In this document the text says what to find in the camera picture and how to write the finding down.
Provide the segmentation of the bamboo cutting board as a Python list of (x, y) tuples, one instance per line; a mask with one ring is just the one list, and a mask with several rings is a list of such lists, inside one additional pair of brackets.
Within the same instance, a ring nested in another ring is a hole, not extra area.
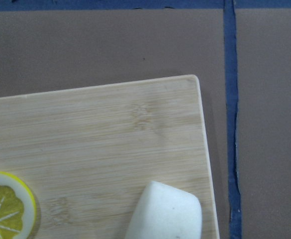
[(122, 239), (150, 181), (196, 195), (219, 238), (194, 75), (0, 98), (0, 171), (35, 195), (33, 239)]

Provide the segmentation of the top lemon slice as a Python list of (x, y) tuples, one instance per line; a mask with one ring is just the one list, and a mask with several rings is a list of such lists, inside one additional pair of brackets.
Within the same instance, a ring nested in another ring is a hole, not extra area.
[(18, 177), (0, 171), (0, 239), (27, 239), (37, 218), (35, 197)]

